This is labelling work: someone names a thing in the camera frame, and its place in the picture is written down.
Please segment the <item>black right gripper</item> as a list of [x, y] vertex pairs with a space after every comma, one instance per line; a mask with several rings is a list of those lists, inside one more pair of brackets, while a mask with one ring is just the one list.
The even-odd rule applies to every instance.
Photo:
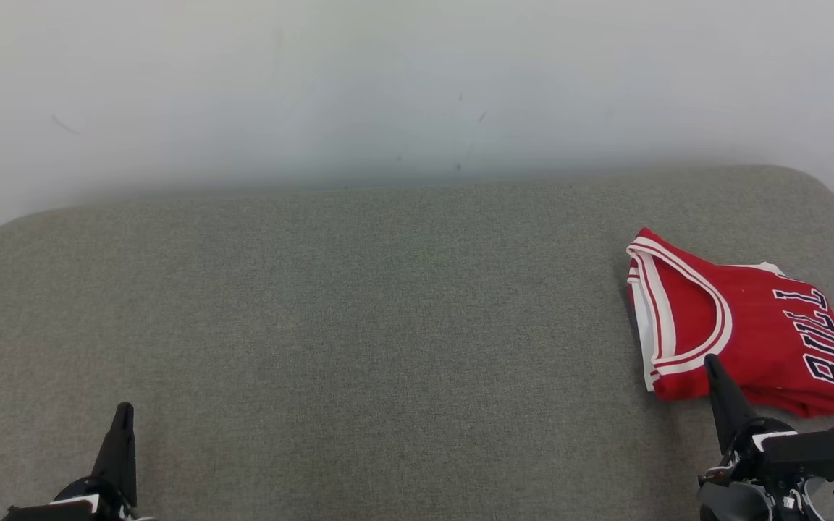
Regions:
[[723, 463], [699, 477], [701, 487], [739, 483], [778, 500], [804, 495], [813, 478], [834, 483], [834, 428], [799, 433], [782, 421], [758, 418], [718, 356], [706, 355], [704, 368]]

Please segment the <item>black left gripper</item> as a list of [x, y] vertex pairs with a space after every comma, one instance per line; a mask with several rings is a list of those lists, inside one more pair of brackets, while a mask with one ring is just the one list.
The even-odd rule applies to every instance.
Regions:
[[153, 521], [135, 508], [135, 449], [135, 409], [129, 402], [120, 402], [92, 477], [74, 481], [47, 504], [9, 507], [0, 521]]

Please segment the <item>red jersey with white sleeves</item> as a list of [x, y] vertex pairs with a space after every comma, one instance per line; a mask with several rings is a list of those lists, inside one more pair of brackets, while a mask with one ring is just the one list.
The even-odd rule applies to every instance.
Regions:
[[707, 396], [714, 355], [749, 402], [834, 415], [834, 311], [815, 286], [771, 263], [710, 263], [648, 228], [625, 251], [649, 392]]

